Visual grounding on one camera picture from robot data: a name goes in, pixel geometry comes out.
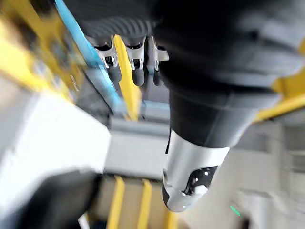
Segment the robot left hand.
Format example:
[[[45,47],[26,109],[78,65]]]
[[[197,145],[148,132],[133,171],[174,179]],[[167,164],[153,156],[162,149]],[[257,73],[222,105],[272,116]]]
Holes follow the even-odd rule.
[[[163,200],[182,212],[208,190],[228,151],[259,110],[273,106],[274,81],[305,58],[302,0],[67,0],[93,44],[110,35],[153,36],[169,89]]]

